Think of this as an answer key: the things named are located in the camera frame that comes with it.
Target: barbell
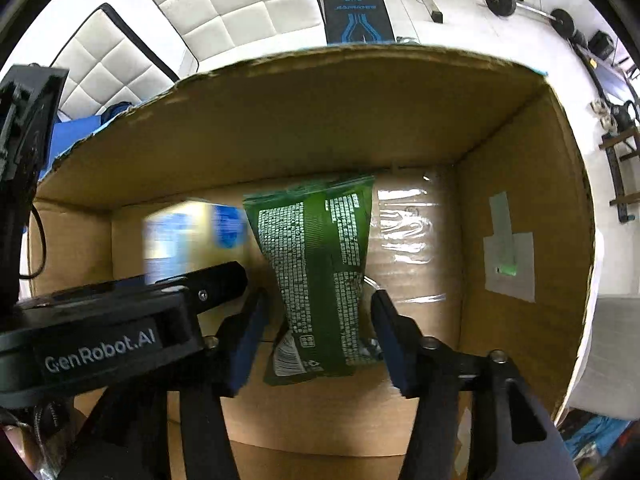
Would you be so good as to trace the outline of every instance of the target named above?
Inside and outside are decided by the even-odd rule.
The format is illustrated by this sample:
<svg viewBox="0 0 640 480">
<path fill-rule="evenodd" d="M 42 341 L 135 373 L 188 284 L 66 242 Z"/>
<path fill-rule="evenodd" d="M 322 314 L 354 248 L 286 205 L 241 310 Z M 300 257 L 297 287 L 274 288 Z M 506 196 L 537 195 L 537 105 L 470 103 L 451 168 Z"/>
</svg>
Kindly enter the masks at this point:
<svg viewBox="0 0 640 480">
<path fill-rule="evenodd" d="M 551 26 L 556 32 L 566 40 L 570 40 L 576 34 L 574 20 L 571 15 L 564 9 L 554 9 L 550 14 L 544 10 L 538 10 L 526 4 L 520 3 L 518 0 L 485 0 L 486 6 L 496 16 L 511 16 L 516 9 L 530 10 L 540 16 L 544 16 L 551 22 Z"/>
</svg>

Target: barcode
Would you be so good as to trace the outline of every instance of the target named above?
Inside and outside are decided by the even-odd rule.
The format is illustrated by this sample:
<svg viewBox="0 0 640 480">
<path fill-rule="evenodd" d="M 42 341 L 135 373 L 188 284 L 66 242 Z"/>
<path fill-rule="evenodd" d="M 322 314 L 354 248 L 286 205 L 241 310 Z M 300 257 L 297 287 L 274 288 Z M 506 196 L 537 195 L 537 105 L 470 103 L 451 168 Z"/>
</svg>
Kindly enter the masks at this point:
<svg viewBox="0 0 640 480">
<path fill-rule="evenodd" d="M 278 377 L 305 373 L 291 332 L 287 332 L 273 353 L 273 371 Z"/>
</svg>

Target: clear packing tape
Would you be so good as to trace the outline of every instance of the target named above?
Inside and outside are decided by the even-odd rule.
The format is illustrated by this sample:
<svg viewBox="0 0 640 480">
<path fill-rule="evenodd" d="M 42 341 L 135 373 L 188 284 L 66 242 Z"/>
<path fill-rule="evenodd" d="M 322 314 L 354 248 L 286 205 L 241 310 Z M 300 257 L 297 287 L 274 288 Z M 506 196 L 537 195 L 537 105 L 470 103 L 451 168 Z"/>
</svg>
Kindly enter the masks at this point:
<svg viewBox="0 0 640 480">
<path fill-rule="evenodd" d="M 372 198 L 361 318 L 370 312 L 370 295 L 377 285 L 423 333 L 455 348 L 460 336 L 462 235 L 453 168 L 379 174 Z M 361 327 L 365 335 L 370 333 L 371 326 Z"/>
</svg>

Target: white tile floor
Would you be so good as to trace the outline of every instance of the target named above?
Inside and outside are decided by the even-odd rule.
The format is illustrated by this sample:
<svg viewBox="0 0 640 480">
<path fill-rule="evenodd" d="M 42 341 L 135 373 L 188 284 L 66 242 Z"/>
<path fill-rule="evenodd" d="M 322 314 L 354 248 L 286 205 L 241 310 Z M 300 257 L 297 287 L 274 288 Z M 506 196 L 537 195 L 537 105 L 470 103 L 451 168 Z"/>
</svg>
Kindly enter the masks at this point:
<svg viewBox="0 0 640 480">
<path fill-rule="evenodd" d="M 606 156 L 598 149 L 603 130 L 589 108 L 598 95 L 580 60 L 546 19 L 536 14 L 519 11 L 510 18 L 499 18 L 482 0 L 434 1 L 444 24 L 431 21 L 422 0 L 385 0 L 395 35 L 511 59 L 548 75 L 566 110 L 591 182 L 596 227 L 605 243 L 600 294 L 638 294 L 640 214 L 631 209 L 638 220 L 619 224 L 616 209 L 609 206 L 614 191 Z M 633 164 L 638 161 L 623 163 L 629 191 L 640 190 L 636 188 L 640 168 Z"/>
</svg>

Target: power cord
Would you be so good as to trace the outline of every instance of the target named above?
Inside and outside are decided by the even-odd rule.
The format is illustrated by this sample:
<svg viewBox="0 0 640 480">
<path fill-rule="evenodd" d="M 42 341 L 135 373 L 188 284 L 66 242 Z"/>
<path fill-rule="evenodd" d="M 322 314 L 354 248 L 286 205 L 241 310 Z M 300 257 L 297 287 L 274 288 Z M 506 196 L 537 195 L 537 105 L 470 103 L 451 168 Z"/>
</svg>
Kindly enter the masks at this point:
<svg viewBox="0 0 640 480">
<path fill-rule="evenodd" d="M 32 272 L 31 274 L 20 274 L 19 277 L 21 280 L 32 280 L 33 278 L 37 278 L 39 275 L 42 274 L 42 271 L 44 270 L 44 265 L 47 262 L 47 239 L 45 238 L 44 226 L 42 225 L 42 219 L 40 218 L 40 213 L 38 213 L 36 206 L 34 205 L 31 206 L 31 213 L 33 214 L 33 217 L 36 219 L 36 224 L 38 225 L 38 231 L 40 232 L 40 242 L 42 244 L 42 261 L 40 262 L 40 266 L 38 267 L 38 269 L 36 269 L 35 272 Z"/>
</svg>

